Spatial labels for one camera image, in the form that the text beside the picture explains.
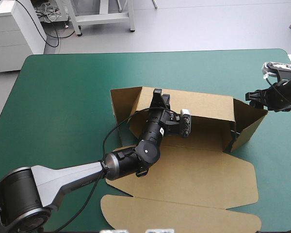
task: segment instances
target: black robotic arm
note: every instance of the black robotic arm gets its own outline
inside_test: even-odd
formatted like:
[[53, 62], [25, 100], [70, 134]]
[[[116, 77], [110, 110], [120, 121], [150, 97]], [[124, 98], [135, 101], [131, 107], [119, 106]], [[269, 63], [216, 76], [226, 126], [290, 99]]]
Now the black robotic arm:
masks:
[[170, 110], [169, 100], [161, 89], [154, 89], [149, 116], [135, 147], [111, 152], [95, 163], [58, 170], [22, 167], [7, 174], [0, 181], [0, 233], [29, 233], [43, 226], [65, 194], [98, 179], [146, 175], [160, 158], [164, 136], [188, 137], [191, 132], [189, 110], [177, 114]]

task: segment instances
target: cardboard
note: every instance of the cardboard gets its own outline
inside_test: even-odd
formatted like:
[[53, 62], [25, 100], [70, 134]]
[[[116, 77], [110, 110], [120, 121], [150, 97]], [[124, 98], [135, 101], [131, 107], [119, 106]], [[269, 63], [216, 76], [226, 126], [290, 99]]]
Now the cardboard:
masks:
[[157, 228], [176, 229], [175, 233], [254, 233], [261, 228], [255, 215], [141, 198], [105, 195], [101, 209], [111, 226], [130, 233]]
[[[153, 90], [112, 90], [117, 122], [149, 107]], [[226, 210], [255, 203], [259, 196], [252, 164], [223, 151], [233, 151], [247, 142], [267, 111], [230, 96], [177, 90], [163, 93], [170, 94], [172, 110], [190, 110], [192, 133], [186, 139], [164, 137], [161, 158], [145, 177], [132, 174], [107, 181], [133, 196], [105, 196], [101, 209], [107, 221], [114, 228], [131, 233], [151, 228], [174, 228], [177, 233], [259, 230], [261, 222], [257, 216]], [[136, 137], [146, 119], [144, 112], [129, 122]]]

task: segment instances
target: floor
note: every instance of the floor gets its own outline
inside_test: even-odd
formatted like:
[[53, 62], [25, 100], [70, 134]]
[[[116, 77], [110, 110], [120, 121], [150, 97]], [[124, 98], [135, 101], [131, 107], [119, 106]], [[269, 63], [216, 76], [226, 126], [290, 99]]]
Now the floor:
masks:
[[[291, 0], [135, 0], [136, 32], [128, 23], [82, 27], [45, 53], [148, 52], [281, 48], [291, 54]], [[74, 0], [78, 15], [97, 14], [98, 0]], [[110, 0], [110, 12], [116, 12]], [[61, 36], [72, 32], [56, 25]], [[55, 39], [49, 43], [56, 44]], [[18, 72], [0, 73], [0, 113]]]

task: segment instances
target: cable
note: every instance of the cable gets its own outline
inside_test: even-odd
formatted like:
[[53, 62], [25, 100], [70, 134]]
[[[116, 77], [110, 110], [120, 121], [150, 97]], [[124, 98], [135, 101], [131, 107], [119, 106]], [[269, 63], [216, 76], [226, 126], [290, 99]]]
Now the cable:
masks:
[[34, 21], [34, 19], [32, 18], [32, 16], [30, 15], [30, 13], [29, 13], [29, 11], [27, 10], [27, 8], [19, 1], [19, 0], [15, 0], [15, 1], [17, 1], [24, 9], [25, 9], [25, 11], [28, 13], [28, 15], [30, 16], [30, 18], [31, 18], [31, 20], [33, 21], [33, 23], [34, 23], [34, 25], [35, 25], [35, 28], [37, 29], [37, 31], [38, 31], [38, 33], [40, 34], [40, 36], [41, 36], [41, 38], [44, 40], [44, 42], [47, 44], [47, 45], [49, 45], [49, 46], [51, 46], [51, 47], [53, 47], [53, 48], [56, 48], [56, 47], [58, 47], [59, 46], [59, 39], [57, 38], [57, 45], [56, 46], [54, 46], [54, 45], [51, 45], [51, 44], [49, 44], [47, 41], [46, 41], [46, 39], [44, 39], [44, 37], [42, 36], [42, 34], [40, 33], [40, 31], [39, 31], [39, 29], [38, 29], [38, 26], [36, 25], [36, 23], [35, 23], [35, 21]]
[[99, 176], [98, 176], [98, 178], [96, 179], [96, 181], [95, 181], [95, 183], [94, 183], [94, 186], [93, 186], [93, 188], [92, 188], [92, 190], [91, 190], [91, 192], [89, 193], [89, 195], [88, 195], [88, 197], [87, 197], [87, 199], [86, 199], [86, 201], [84, 202], [84, 204], [83, 204], [83, 206], [74, 214], [74, 216], [71, 218], [71, 219], [69, 219], [64, 225], [62, 225], [61, 227], [59, 227], [59, 228], [57, 228], [55, 231], [53, 231], [52, 233], [57, 233], [57, 232], [59, 232], [60, 230], [62, 230], [63, 228], [65, 228], [67, 225], [69, 225], [77, 216], [79, 216], [80, 215], [80, 213], [85, 209], [85, 207], [87, 206], [87, 204], [88, 204], [88, 202], [89, 202], [89, 200], [91, 199], [91, 197], [92, 197], [92, 195], [93, 195], [93, 193], [94, 193], [94, 191], [95, 191], [95, 189], [96, 189], [96, 186], [97, 186], [97, 184], [98, 184], [98, 181], [100, 180], [100, 178], [102, 178], [102, 175], [104, 174], [104, 170], [101, 170], [101, 172], [100, 172], [100, 174], [99, 174]]
[[62, 37], [55, 37], [55, 36], [52, 36], [52, 35], [50, 35], [50, 34], [48, 34], [48, 33], [45, 33], [45, 34], [48, 35], [48, 36], [50, 36], [50, 37], [53, 37], [53, 38], [57, 38], [57, 39], [65, 39], [65, 38], [68, 38], [68, 37], [72, 36], [74, 32], [75, 32], [75, 31], [73, 31], [71, 34], [69, 34], [69, 35], [67, 35], [67, 36], [62, 36]]
[[177, 113], [176, 113], [175, 111], [170, 110], [170, 109], [168, 109], [168, 108], [161, 108], [161, 107], [150, 107], [150, 108], [145, 108], [145, 109], [142, 109], [142, 110], [140, 110], [140, 111], [138, 111], [138, 112], [135, 112], [134, 114], [130, 115], [129, 117], [127, 117], [126, 119], [124, 119], [122, 122], [120, 122], [118, 125], [116, 125], [113, 129], [111, 129], [111, 130], [107, 133], [105, 139], [103, 140], [103, 143], [102, 143], [102, 151], [103, 151], [103, 162], [104, 162], [104, 163], [106, 163], [106, 149], [105, 149], [105, 143], [106, 143], [106, 140], [108, 139], [108, 137], [110, 136], [110, 134], [111, 134], [114, 130], [116, 130], [118, 127], [120, 127], [124, 122], [128, 121], [129, 119], [131, 119], [131, 118], [134, 117], [135, 115], [137, 115], [137, 114], [139, 114], [139, 113], [141, 113], [141, 112], [148, 111], [148, 110], [150, 110], [150, 109], [162, 109], [162, 110], [166, 110], [166, 111], [169, 111], [169, 112], [174, 113], [174, 114], [177, 115]]
[[[45, 16], [46, 16], [44, 13], [42, 13], [42, 12], [40, 12], [40, 11], [35, 11], [35, 12], [36, 12], [37, 14], [41, 14], [41, 15], [38, 16], [39, 18], [41, 18], [41, 17], [45, 17]], [[45, 34], [48, 35], [48, 36], [50, 36], [50, 37], [56, 38], [56, 39], [65, 39], [65, 38], [68, 38], [68, 37], [72, 36], [74, 32], [75, 32], [75, 31], [73, 31], [71, 34], [69, 34], [69, 35], [67, 35], [67, 36], [61, 36], [61, 37], [53, 36], [53, 35], [50, 35], [50, 34], [48, 34], [48, 33], [46, 33], [46, 32], [45, 32]]]
[[278, 93], [278, 95], [280, 95], [287, 103], [289, 103], [291, 105], [291, 101], [289, 101], [286, 97], [284, 97], [278, 90], [277, 88], [274, 87], [274, 85], [271, 84], [271, 82], [268, 80], [268, 78], [265, 79], [268, 84]]

